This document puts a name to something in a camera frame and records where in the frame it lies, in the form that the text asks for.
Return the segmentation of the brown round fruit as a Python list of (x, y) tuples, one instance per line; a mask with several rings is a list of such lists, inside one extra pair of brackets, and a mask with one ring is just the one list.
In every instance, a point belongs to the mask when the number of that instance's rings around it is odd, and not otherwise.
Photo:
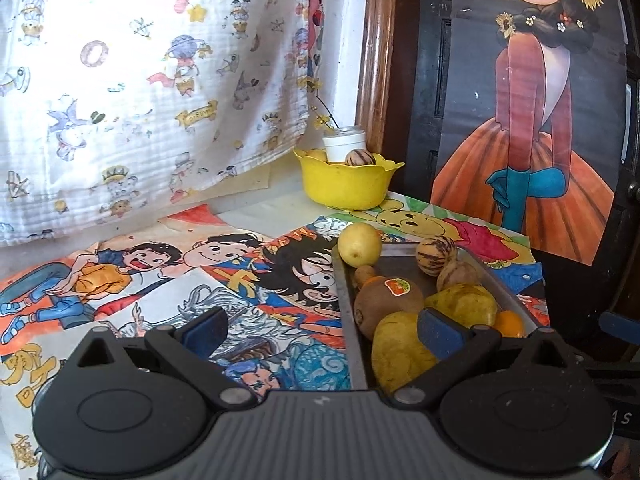
[(471, 263), (451, 260), (439, 272), (436, 289), (442, 292), (454, 285), (479, 285), (480, 274)]

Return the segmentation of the white cartoon print cloth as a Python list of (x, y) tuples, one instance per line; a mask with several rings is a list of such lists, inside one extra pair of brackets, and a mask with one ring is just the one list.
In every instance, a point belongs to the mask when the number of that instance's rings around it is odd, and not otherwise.
[(318, 0), (1, 0), (1, 241), (160, 210), (292, 151)]

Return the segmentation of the white jar with twigs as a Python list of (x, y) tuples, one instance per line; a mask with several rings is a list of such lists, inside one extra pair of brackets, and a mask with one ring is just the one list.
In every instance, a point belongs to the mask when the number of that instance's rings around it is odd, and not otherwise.
[(326, 159), (328, 162), (341, 164), (347, 155), (353, 150), (365, 150), (367, 148), (367, 136), (363, 128), (350, 126), (332, 130), (322, 138)]

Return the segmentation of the wooden door frame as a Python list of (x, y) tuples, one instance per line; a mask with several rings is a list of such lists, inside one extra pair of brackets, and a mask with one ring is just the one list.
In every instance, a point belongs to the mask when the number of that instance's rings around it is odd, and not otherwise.
[(395, 14), (396, 0), (366, 0), (356, 123), (366, 133), (368, 149), (377, 153), (384, 141)]

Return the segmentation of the small orange citrus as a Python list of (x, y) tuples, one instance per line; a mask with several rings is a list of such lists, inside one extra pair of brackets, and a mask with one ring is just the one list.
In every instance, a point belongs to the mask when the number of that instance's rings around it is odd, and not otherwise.
[(495, 318), (494, 329), (506, 338), (524, 338), (526, 336), (523, 320), (513, 311), (499, 311)]

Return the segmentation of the kiwi with sticker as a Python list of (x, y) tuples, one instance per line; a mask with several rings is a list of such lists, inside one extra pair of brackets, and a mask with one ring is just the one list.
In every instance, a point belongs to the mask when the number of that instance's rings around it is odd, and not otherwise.
[(360, 333), (372, 339), (378, 323), (396, 312), (419, 313), (424, 295), (406, 278), (371, 278), (362, 286), (354, 303), (354, 318)]

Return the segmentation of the grey dragon drawing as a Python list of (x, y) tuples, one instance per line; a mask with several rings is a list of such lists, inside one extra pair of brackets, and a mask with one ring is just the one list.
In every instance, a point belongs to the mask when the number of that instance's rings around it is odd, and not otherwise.
[(216, 355), (240, 318), (210, 306), (141, 335), (107, 322), (32, 342), (37, 385), (6, 409), (23, 479), (317, 479), (321, 430), (350, 388), (343, 352), (293, 339), (266, 362)]

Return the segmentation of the green pear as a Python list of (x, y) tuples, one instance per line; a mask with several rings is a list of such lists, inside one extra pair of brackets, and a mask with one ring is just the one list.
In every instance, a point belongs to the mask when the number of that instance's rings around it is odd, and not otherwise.
[(424, 307), (435, 309), (458, 324), (493, 326), (498, 313), (494, 296), (482, 285), (457, 284), (427, 297)]
[(438, 363), (418, 337), (418, 319), (417, 313), (399, 311), (387, 315), (376, 326), (371, 366), (386, 394), (392, 394)]

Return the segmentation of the yellow lemon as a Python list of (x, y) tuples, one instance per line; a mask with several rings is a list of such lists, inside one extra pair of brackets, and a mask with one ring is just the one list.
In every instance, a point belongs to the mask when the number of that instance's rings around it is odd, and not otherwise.
[(353, 268), (373, 266), (382, 252), (382, 238), (367, 223), (352, 223), (341, 232), (337, 250), (344, 263)]

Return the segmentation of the girl orange dress poster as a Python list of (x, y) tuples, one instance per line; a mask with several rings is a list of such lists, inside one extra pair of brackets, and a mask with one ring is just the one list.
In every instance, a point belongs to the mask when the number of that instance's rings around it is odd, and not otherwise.
[(618, 0), (452, 0), (435, 205), (593, 263), (626, 122)]

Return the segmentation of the cartoon kids drawing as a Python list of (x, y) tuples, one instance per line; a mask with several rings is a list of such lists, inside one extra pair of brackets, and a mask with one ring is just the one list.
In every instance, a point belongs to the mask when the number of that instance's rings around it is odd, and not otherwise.
[(196, 269), (234, 269), (265, 240), (201, 205), (34, 266), (1, 282), (1, 353), (17, 351), (30, 337), (106, 318)]

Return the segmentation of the striped pepino melon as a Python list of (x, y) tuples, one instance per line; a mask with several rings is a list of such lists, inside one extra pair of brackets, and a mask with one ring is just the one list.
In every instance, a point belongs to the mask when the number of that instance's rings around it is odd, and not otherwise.
[(454, 241), (445, 235), (425, 237), (416, 246), (416, 264), (426, 275), (437, 276), (456, 255)]

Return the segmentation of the small brown longan fruit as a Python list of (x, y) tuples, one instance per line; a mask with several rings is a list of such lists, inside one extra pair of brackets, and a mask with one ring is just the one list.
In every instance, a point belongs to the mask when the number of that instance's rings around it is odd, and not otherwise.
[(354, 284), (360, 289), (371, 278), (376, 277), (376, 270), (373, 266), (358, 266), (354, 273)]

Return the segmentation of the yellow plastic bowl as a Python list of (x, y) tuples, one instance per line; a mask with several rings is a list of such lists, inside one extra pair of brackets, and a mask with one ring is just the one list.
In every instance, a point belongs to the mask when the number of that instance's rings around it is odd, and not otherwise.
[(390, 181), (403, 162), (374, 154), (374, 165), (330, 164), (319, 150), (293, 151), (302, 170), (303, 190), (315, 203), (343, 210), (369, 210), (386, 199)]

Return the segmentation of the striped fruit in bowl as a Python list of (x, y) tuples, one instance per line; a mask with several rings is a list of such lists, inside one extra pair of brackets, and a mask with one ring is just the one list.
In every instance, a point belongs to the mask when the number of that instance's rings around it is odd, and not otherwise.
[(375, 157), (364, 148), (351, 150), (345, 157), (345, 164), (351, 167), (375, 165)]

